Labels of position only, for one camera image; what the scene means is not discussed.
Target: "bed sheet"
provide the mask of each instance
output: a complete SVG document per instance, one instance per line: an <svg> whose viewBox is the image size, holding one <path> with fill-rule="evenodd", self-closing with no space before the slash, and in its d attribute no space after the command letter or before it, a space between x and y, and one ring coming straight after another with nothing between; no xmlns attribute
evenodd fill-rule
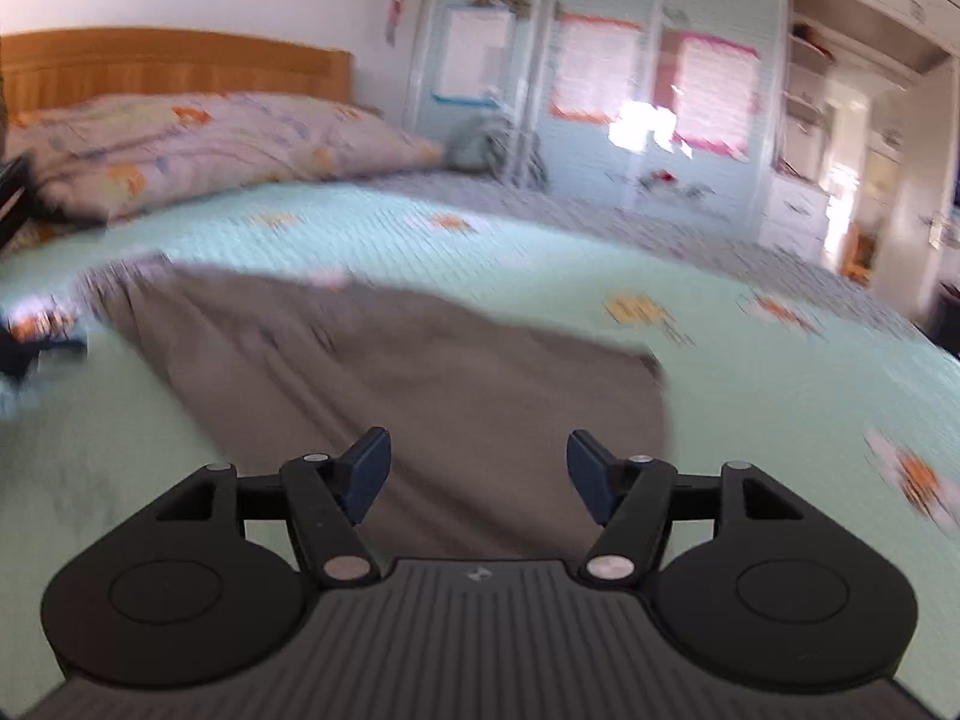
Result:
<svg viewBox="0 0 960 720"><path fill-rule="evenodd" d="M224 194L24 252L0 263L0 304L58 292L82 269L143 250L322 280L349 273L429 290L508 322L648 346L666 376L669 459L704 474L724 461L755 463L901 567L917 591L920 624L899 675L938 712L960 709L960 544L877 473L864 440L875 427L960 481L960 364L926 341L632 247L344 185ZM157 493L219 460L119 338L92 327L89 343L85 361L51 362L4 400L7 712L22 712L59 680L39 614L56 570ZM253 534L280 549L277 531ZM678 527L668 555L705 538L702 523Z"/></svg>

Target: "gray blanket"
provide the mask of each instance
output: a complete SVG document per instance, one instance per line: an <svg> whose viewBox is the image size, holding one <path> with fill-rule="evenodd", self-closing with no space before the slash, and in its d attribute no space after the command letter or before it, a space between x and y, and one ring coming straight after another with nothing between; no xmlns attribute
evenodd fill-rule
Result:
<svg viewBox="0 0 960 720"><path fill-rule="evenodd" d="M582 557L598 528L566 475L570 431L664 456L648 355L362 284L159 262L86 292L243 474L387 428L394 464L361 529L383 557Z"/></svg>

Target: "mattress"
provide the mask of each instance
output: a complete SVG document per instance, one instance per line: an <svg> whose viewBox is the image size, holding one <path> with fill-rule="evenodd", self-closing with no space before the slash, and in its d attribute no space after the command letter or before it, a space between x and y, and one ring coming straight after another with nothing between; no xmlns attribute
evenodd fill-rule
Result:
<svg viewBox="0 0 960 720"><path fill-rule="evenodd" d="M417 187L445 202L410 199ZM649 347L667 381L670 459L702 474L725 461L757 464L899 566L920 602L899 676L956 714L960 546L877 471L864 435L876 429L960 481L960 365L863 293L794 261L771 265L745 245L658 232L622 213L590 228L571 220L576 208L546 204L552 217L520 220L526 200L510 191L464 199L456 187L426 190L416 178L221 194L1 261L0 304L60 293L90 266L162 250L175 261L404 285L497 319ZM96 326L88 333L87 359L51 360L3 399L0 706L14 714L59 680L40 630L51 576L220 459L123 341ZM251 534L281 549L276 529ZM679 525L668 557L706 538L709 525Z"/></svg>

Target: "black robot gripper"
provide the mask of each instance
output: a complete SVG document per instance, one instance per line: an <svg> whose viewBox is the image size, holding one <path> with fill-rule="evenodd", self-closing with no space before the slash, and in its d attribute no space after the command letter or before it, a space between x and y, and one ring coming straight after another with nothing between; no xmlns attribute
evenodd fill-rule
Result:
<svg viewBox="0 0 960 720"><path fill-rule="evenodd" d="M381 575L353 527L390 459L374 428L339 457L247 478L207 466L161 495L48 586L41 619L67 683L28 717L69 720L56 699L71 690L120 718L200 716L208 697L203 716L218 720L233 716L225 697L260 693L258 716L283 720L594 706L713 720L752 704L771 720L933 717L892 679L917 624L909 582L755 466L688 476L576 431L568 474L603 527L579 565L401 557ZM246 541L253 519L286 521L299 571ZM661 568L678 520L712 520L714 536ZM314 661L339 670L311 672ZM630 664L626 684L616 664ZM314 680L309 701L278 697L293 670ZM419 679L432 686L402 689Z"/></svg>

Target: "wooden headboard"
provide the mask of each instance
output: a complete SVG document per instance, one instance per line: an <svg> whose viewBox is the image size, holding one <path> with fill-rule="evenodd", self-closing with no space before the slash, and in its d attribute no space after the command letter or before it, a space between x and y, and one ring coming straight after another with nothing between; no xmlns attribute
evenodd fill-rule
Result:
<svg viewBox="0 0 960 720"><path fill-rule="evenodd" d="M11 113L107 94L281 92L352 102L352 56L189 29L55 29L0 41Z"/></svg>

